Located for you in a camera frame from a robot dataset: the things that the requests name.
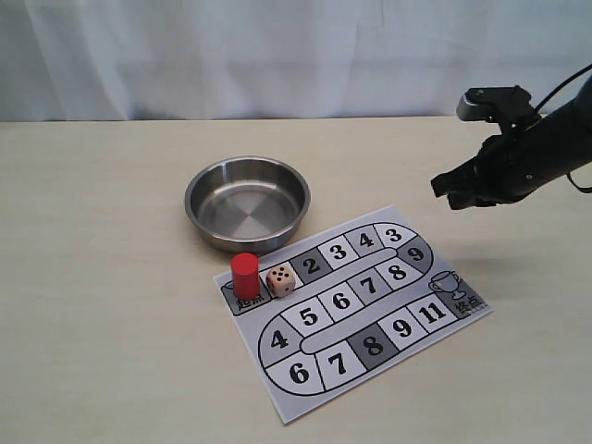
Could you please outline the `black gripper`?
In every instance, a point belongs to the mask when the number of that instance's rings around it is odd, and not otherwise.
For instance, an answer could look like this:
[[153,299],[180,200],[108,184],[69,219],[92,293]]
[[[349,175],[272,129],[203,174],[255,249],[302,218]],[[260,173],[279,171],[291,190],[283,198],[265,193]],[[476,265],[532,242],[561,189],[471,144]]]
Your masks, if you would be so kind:
[[540,186],[574,169],[574,118],[548,115],[517,139],[469,159],[430,181],[451,210],[487,208],[522,200]]

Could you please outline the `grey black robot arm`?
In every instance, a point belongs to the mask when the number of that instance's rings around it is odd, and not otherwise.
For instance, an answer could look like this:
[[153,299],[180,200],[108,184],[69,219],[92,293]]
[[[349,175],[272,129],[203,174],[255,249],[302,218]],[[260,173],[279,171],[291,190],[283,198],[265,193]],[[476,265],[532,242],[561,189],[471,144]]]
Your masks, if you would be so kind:
[[554,179],[591,162],[591,80],[578,94],[541,116],[524,88],[474,87],[460,99],[461,121],[499,125],[477,154],[431,179],[433,193],[452,210],[515,204]]

